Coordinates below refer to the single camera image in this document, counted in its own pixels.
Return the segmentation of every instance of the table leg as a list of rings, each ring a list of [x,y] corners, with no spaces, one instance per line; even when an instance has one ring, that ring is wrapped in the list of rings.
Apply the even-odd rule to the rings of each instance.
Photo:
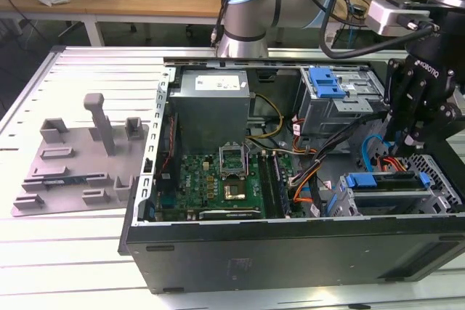
[[[341,23],[329,22],[326,27],[325,42],[328,47],[333,47],[334,39],[336,39],[337,31],[341,29]]]
[[[92,46],[105,46],[103,41],[102,31],[100,30],[100,24],[94,20],[84,20],[86,26],[87,36],[89,37],[90,44]]]
[[[284,39],[284,28],[278,28],[276,31],[276,44],[282,44]]]
[[[3,22],[8,27],[8,29],[10,29],[16,36],[21,36],[23,34],[23,30],[21,29],[19,22],[15,18],[6,18],[3,20]]]
[[[150,23],[144,23],[143,28],[144,28],[145,41],[152,40],[152,33],[150,32]]]

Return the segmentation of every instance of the gray power supply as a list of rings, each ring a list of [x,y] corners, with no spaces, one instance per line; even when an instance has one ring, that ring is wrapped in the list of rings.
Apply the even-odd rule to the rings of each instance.
[[[182,152],[218,152],[226,143],[243,144],[250,94],[244,70],[185,70],[169,101],[182,125]]]

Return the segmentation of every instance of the slotted metal table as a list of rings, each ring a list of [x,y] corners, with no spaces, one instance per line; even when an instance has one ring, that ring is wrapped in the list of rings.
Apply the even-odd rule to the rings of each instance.
[[[57,48],[48,55],[0,122],[0,309],[348,309],[354,303],[372,309],[464,309],[465,256],[416,283],[152,295],[132,258],[117,252],[124,209],[11,217],[45,118],[90,126],[82,100],[99,91],[113,125],[134,116],[148,123],[163,58],[213,56],[210,49],[123,47]],[[324,58],[308,49],[271,49],[270,56]],[[465,134],[450,143],[464,159]]]

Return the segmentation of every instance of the motherboard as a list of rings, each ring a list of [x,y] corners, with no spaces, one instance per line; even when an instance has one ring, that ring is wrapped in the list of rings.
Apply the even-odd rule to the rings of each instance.
[[[241,168],[239,154],[183,155],[179,188],[160,193],[158,215],[164,221],[285,218],[291,214],[288,178],[294,175],[287,155],[247,153],[244,174],[225,174]]]

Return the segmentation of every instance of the ram slot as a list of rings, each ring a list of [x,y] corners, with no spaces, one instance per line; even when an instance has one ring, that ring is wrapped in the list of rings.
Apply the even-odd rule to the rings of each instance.
[[[286,186],[284,185],[283,175],[281,174],[281,169],[278,164],[278,157],[275,155],[273,155],[273,167],[275,168],[276,177],[278,178],[278,191],[281,207],[283,208],[283,214],[288,216],[291,213],[291,207],[289,205],[289,199],[286,193]]]
[[[272,199],[275,206],[276,217],[275,218],[284,218],[283,206],[281,204],[280,189],[279,189],[279,176],[276,174],[274,166],[274,155],[271,155],[267,158],[267,170],[270,176],[270,183],[272,189]]]
[[[262,197],[264,204],[264,212],[266,218],[276,218],[276,208],[273,200],[272,189],[270,186],[270,178],[268,176],[266,158],[257,155],[259,164],[260,186],[262,187]]]

